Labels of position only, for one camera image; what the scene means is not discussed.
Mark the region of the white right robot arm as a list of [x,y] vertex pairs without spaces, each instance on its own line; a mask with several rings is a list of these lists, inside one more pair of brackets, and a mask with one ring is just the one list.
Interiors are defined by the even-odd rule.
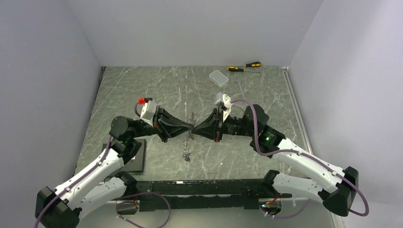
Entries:
[[269,116],[258,104],[248,106],[242,118],[223,118],[224,114],[225,111],[213,109],[192,133],[219,142],[225,134],[254,138],[254,129],[257,128],[262,153],[268,153],[269,158],[284,162],[307,176],[304,179],[270,170],[262,182],[264,195],[299,195],[322,203],[327,210],[342,217],[352,212],[351,206],[358,188],[358,170],[351,166],[343,169],[308,153],[268,126]]

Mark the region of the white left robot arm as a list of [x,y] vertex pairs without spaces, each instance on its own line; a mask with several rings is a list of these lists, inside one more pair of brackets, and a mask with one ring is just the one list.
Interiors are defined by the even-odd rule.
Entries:
[[133,159],[142,143],[138,137],[158,135],[162,142],[194,128],[159,106],[148,110],[146,104],[139,119],[117,116],[111,122],[106,147],[79,173],[54,188],[44,187],[37,194],[35,224],[46,228],[75,228],[87,214],[110,200],[133,198],[137,180],[121,171]]

